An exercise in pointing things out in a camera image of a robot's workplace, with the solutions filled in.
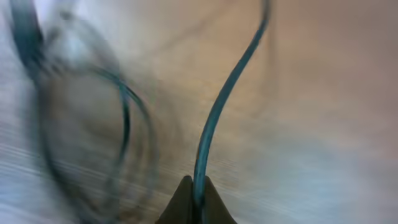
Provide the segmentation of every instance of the wooden surface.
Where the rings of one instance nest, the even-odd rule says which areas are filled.
[[[48,3],[37,1],[43,22]],[[270,29],[226,104],[209,156],[207,174],[238,223],[397,222],[397,7],[389,0],[274,3]],[[76,13],[109,41],[156,120],[157,187],[130,220],[153,223],[193,173],[206,117],[257,28],[259,1],[85,0]],[[37,162],[34,91],[7,26],[2,17],[0,217],[74,223]],[[90,191],[113,155],[108,148],[116,149],[107,144],[117,145],[120,111],[110,88],[82,82],[91,83],[72,81],[63,101],[80,116],[61,118],[87,124],[74,127],[106,143],[72,131],[65,142],[92,151],[62,152],[74,155],[65,167]],[[131,188],[146,191],[140,183]]]

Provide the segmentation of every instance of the cable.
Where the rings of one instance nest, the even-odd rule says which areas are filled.
[[[110,47],[107,45],[107,43],[101,39],[99,43],[91,43],[86,41],[87,44],[96,45],[90,47],[94,50],[97,50],[97,54],[99,54],[100,57],[106,58],[107,66],[105,67],[107,68],[90,65],[84,71],[84,73],[91,72],[98,74],[99,76],[116,85],[119,88],[123,111],[123,140],[120,146],[119,154],[111,168],[111,172],[109,173],[105,184],[106,198],[101,206],[95,206],[83,193],[79,186],[68,183],[70,178],[68,178],[68,176],[64,174],[56,165],[52,148],[49,144],[49,127],[45,119],[47,117],[46,108],[48,108],[49,102],[46,97],[47,93],[44,91],[42,86],[42,80],[46,77],[54,75],[51,74],[53,71],[48,69],[54,62],[51,61],[50,58],[47,58],[46,51],[47,49],[51,48],[54,40],[59,38],[60,35],[58,32],[54,32],[53,34],[55,35],[52,35],[50,37],[51,39],[45,42],[37,22],[37,15],[35,13],[35,8],[32,1],[11,0],[10,5],[13,18],[12,34],[16,44],[16,50],[26,72],[34,82],[37,90],[40,145],[42,148],[44,161],[49,169],[49,172],[61,192],[64,194],[65,198],[68,200],[71,207],[74,208],[74,211],[79,217],[81,223],[118,223],[120,220],[119,187],[117,182],[126,158],[131,132],[129,101],[132,100],[135,102],[139,108],[139,111],[141,112],[142,118],[146,123],[149,136],[149,149],[152,151],[155,157],[153,162],[156,162],[158,158],[157,141],[149,112],[144,102],[124,82],[123,75],[119,71],[118,66],[115,65],[116,59],[112,56]],[[92,35],[94,34],[93,32],[95,32],[95,30],[89,27],[88,24],[84,23],[82,20],[76,19],[72,15],[67,15],[67,17],[68,19],[71,19],[72,17],[72,19],[75,19],[74,21],[80,22],[80,24],[85,26],[84,29],[89,30]],[[156,169],[151,169],[150,171],[150,175],[155,175]],[[148,189],[152,189],[154,187],[153,181],[151,181],[150,178],[147,180]]]
[[[262,19],[259,28],[254,35],[251,43],[249,44],[249,47],[246,49],[238,64],[234,67],[228,79],[225,81],[224,86],[222,87],[216,101],[213,104],[213,107],[210,110],[205,127],[203,128],[203,132],[200,136],[197,160],[195,163],[195,171],[193,175],[193,201],[195,203],[196,215],[198,215],[199,217],[201,217],[201,210],[204,202],[207,158],[209,155],[209,148],[211,140],[213,139],[218,119],[220,118],[220,114],[223,110],[226,100],[228,99],[229,94],[231,93],[236,81],[242,74],[243,69],[248,64],[251,56],[259,45],[259,41],[264,31],[266,30],[269,22],[269,14],[269,0],[263,0]]]

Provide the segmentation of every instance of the blurry background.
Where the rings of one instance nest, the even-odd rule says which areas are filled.
[[[53,22],[53,3],[36,0],[41,23]],[[254,0],[77,1],[76,14],[109,42],[156,120],[157,187],[140,208],[136,198],[126,199],[137,213],[131,223],[153,223],[180,179],[193,174],[206,117],[257,29],[259,6]],[[7,7],[1,0],[0,217],[73,223],[35,161],[34,89],[13,50]],[[391,0],[274,1],[271,26],[226,104],[209,156],[207,175],[238,223],[398,220],[397,7]],[[61,84],[60,98],[77,111],[63,120],[90,124],[85,131],[96,136],[72,131],[64,139],[93,150],[67,161],[89,184],[101,179],[106,161],[85,162],[112,154],[121,121],[115,92],[82,82]],[[140,183],[131,188],[146,191]]]

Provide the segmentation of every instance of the wire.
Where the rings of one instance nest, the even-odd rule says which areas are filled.
[[[54,75],[51,74],[53,73],[52,70],[47,69],[51,67],[52,63],[54,62],[51,61],[50,58],[47,58],[46,51],[47,49],[51,48],[54,40],[59,38],[60,35],[59,33],[55,32],[56,35],[51,36],[52,40],[47,40],[45,42],[37,22],[37,15],[35,13],[35,8],[32,4],[32,1],[12,0],[10,1],[10,5],[13,18],[12,34],[16,44],[16,49],[26,72],[33,80],[37,90],[40,145],[42,148],[44,161],[49,169],[49,172],[61,192],[64,194],[65,198],[68,200],[69,204],[72,206],[72,208],[74,208],[74,211],[78,215],[81,223],[118,223],[120,218],[119,187],[117,183],[121,174],[121,169],[123,168],[127,147],[130,140],[130,100],[135,102],[139,108],[139,111],[141,112],[142,118],[146,123],[149,136],[149,149],[152,151],[155,157],[153,162],[156,163],[158,158],[157,141],[149,112],[140,97],[124,82],[123,75],[119,71],[118,66],[115,65],[116,59],[112,56],[110,47],[107,45],[107,43],[101,39],[100,42],[97,43],[86,41],[87,44],[95,45],[90,47],[94,50],[97,50],[97,54],[99,54],[101,58],[106,58],[107,66],[105,67],[107,68],[90,65],[84,71],[84,73],[88,73],[87,71],[95,73],[117,86],[119,88],[123,111],[123,139],[119,154],[106,180],[106,198],[101,206],[95,206],[83,193],[79,186],[68,183],[70,178],[68,178],[68,176],[57,167],[52,153],[53,150],[49,144],[49,127],[45,119],[48,115],[48,111],[46,109],[48,108],[49,101],[46,97],[47,93],[42,86],[42,80],[45,77]],[[95,32],[95,30],[89,27],[88,24],[84,23],[81,19],[74,18],[74,21],[80,22],[80,24],[85,26],[84,29],[89,30],[92,35],[94,34],[93,32]],[[156,169],[151,169],[150,171],[150,175],[156,175]],[[151,181],[150,178],[147,180],[148,189],[150,189],[148,196],[150,196],[151,189],[154,187],[154,182]]]
[[[196,215],[198,217],[201,217],[201,210],[203,208],[207,159],[209,155],[211,140],[213,139],[218,119],[220,118],[220,114],[229,97],[229,94],[231,93],[236,81],[242,74],[243,69],[248,64],[251,56],[259,45],[259,41],[264,31],[266,30],[269,22],[269,0],[263,0],[262,2],[262,18],[259,28],[254,35],[251,43],[249,44],[249,47],[246,49],[238,64],[234,67],[228,79],[225,81],[224,86],[222,87],[216,101],[213,104],[213,107],[210,110],[205,127],[203,128],[203,132],[200,136],[197,160],[195,163],[195,171],[193,175],[193,201],[195,203]]]

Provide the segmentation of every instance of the dark blue cable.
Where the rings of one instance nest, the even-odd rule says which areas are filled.
[[[90,71],[105,77],[119,88],[123,112],[123,140],[119,155],[113,164],[113,168],[108,175],[108,180],[106,182],[105,191],[107,193],[107,197],[105,198],[102,206],[95,206],[83,193],[79,186],[69,183],[70,178],[68,178],[67,174],[63,173],[57,167],[53,160],[54,157],[48,138],[48,126],[46,125],[44,119],[48,115],[46,111],[48,98],[46,97],[47,94],[43,91],[40,84],[44,73],[48,72],[44,67],[46,58],[44,57],[43,52],[45,52],[46,47],[51,46],[51,42],[49,43],[49,40],[45,42],[44,38],[42,37],[39,23],[37,22],[35,8],[31,0],[10,0],[10,5],[13,22],[12,36],[14,38],[16,50],[26,72],[29,74],[37,89],[39,138],[47,168],[49,169],[50,174],[54,178],[55,183],[58,185],[65,198],[76,211],[81,223],[117,223],[119,222],[120,191],[117,183],[126,158],[131,132],[129,102],[132,101],[138,106],[139,111],[146,122],[148,128],[147,131],[149,134],[149,147],[153,151],[155,157],[154,160],[157,160],[157,142],[149,112],[144,102],[124,82],[123,76],[119,71],[118,66],[115,65],[117,63],[112,56],[110,47],[108,47],[105,41],[102,41],[102,43],[99,44],[97,43],[100,48],[106,49],[102,52],[101,57],[106,59],[105,62],[107,62],[107,66],[104,67],[107,69],[91,67]],[[95,30],[90,29],[90,26],[85,24],[84,21],[78,20],[78,22],[81,22],[83,25],[85,25],[85,28],[89,29],[91,33],[95,33]],[[149,174],[151,176],[156,174],[156,169],[152,170],[154,172]],[[153,188],[154,185],[152,181],[149,180],[148,189]]]
[[[216,101],[214,102],[213,107],[211,108],[205,127],[203,128],[203,132],[200,136],[197,161],[195,164],[195,172],[193,175],[193,201],[195,203],[196,213],[199,217],[201,216],[201,210],[204,202],[203,200],[205,194],[205,174],[206,174],[207,158],[209,155],[209,148],[211,140],[213,139],[218,119],[220,118],[220,114],[223,110],[226,100],[229,97],[229,94],[231,93],[236,81],[238,80],[239,76],[242,74],[243,69],[248,64],[254,51],[259,45],[259,41],[268,25],[270,3],[269,0],[263,0],[263,1],[264,4],[262,9],[262,19],[259,28],[256,34],[254,35],[249,47],[246,49],[241,59],[232,70],[228,79],[225,81],[224,86],[222,87],[220,93],[217,96]]]

